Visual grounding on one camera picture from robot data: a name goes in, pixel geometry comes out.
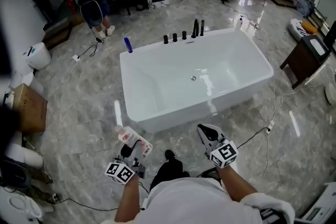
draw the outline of plastic bottle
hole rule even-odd
[[[151,154],[153,145],[149,143],[145,138],[140,136],[135,130],[132,128],[125,126],[122,127],[120,125],[117,125],[114,130],[118,133],[118,139],[126,144],[129,147],[133,147],[135,143],[140,140],[141,141],[141,155],[143,157],[147,157],[149,154]]]

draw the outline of white bathtub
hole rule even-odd
[[[120,66],[127,114],[150,133],[247,101],[273,76],[254,42],[234,29],[126,51]]]

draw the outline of white toilet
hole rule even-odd
[[[54,212],[54,207],[51,204],[43,201],[36,202],[21,194],[12,194],[8,197],[8,204],[27,219],[38,218],[42,220],[45,213]]]

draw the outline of marble floor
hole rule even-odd
[[[257,31],[243,15],[241,29],[267,55],[274,69],[275,106],[281,96],[292,93],[291,83],[279,69],[296,45],[286,29],[292,18],[300,18],[293,9],[278,7],[269,0],[231,0],[227,3],[257,21]],[[170,6],[142,12],[126,10],[111,16],[115,33],[98,45],[96,54],[82,56],[79,63],[70,60],[95,43],[87,25],[75,27],[69,40],[52,51],[51,63],[37,73],[48,99],[47,130],[34,140],[45,160],[45,170],[52,176],[54,191],[101,209],[115,208],[123,188],[104,175],[107,164],[119,153],[122,144],[113,131],[116,125],[114,101],[121,104],[122,120],[153,144],[152,154],[144,161],[149,188],[164,162],[163,153],[172,149],[192,176],[212,166],[196,133],[198,123],[220,126],[236,145],[260,130],[274,111],[273,80],[252,99],[215,116],[150,134],[131,122],[125,110],[119,54],[126,50],[123,37],[134,47],[158,42],[163,35],[182,31],[191,34],[194,19],[205,20],[206,30],[240,27],[240,14],[219,0],[171,0]],[[314,201],[323,184],[335,180],[335,162],[331,156],[336,146],[336,109],[329,107],[322,86],[333,78],[336,59],[331,55],[325,67],[295,95],[285,97],[267,141],[263,133],[243,146],[237,158],[240,174],[260,192],[290,202],[301,215]],[[301,135],[298,137],[289,115],[292,111]],[[146,193],[141,189],[141,199]],[[101,223],[113,218],[115,211],[99,212],[66,201],[56,205],[54,214],[44,223]]]

